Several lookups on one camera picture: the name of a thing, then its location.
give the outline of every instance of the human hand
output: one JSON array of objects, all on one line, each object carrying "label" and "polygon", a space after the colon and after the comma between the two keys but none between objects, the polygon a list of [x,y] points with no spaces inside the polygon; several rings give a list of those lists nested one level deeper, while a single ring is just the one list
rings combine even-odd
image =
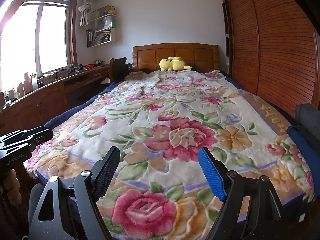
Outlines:
[{"label": "human hand", "polygon": [[[15,170],[11,170],[9,175],[3,179],[3,187],[12,206],[17,206],[21,203],[21,194],[19,192],[20,182],[17,179]],[[3,193],[3,188],[0,186],[0,192]]]}]

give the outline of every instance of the window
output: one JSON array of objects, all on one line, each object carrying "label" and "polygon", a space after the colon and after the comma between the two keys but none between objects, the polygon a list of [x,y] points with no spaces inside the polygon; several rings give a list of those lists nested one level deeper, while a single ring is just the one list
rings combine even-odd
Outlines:
[{"label": "window", "polygon": [[76,62],[69,48],[73,1],[27,0],[8,21],[0,38],[1,90],[23,82],[25,72],[40,77]]}]

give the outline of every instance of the wooden desk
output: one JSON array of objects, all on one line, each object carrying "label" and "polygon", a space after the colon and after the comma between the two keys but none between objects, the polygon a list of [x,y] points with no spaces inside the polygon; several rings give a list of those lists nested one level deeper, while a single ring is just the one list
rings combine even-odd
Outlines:
[{"label": "wooden desk", "polygon": [[109,77],[109,67],[96,67],[57,80],[15,101],[0,114],[0,136],[44,125],[69,109],[66,94]]}]

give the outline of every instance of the stuffed animal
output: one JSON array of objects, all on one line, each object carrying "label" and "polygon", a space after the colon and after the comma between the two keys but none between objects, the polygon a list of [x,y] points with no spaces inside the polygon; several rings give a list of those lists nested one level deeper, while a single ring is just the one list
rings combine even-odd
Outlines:
[{"label": "stuffed animal", "polygon": [[184,69],[192,69],[192,67],[186,66],[186,63],[181,57],[164,58],[160,61],[159,66],[161,71],[180,71]]}]

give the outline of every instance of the blanket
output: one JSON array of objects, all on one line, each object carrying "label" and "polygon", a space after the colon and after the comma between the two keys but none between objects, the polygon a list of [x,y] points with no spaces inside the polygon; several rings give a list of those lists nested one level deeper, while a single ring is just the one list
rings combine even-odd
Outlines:
[{"label": "blanket", "polygon": [[[111,146],[120,164],[97,206],[117,239],[205,239],[222,203],[198,163],[207,147],[243,177],[267,175],[282,202],[314,198],[310,168],[286,134],[289,122],[219,71],[130,73],[56,127],[24,163],[33,177],[77,176]],[[244,198],[239,221],[249,198]]]}]

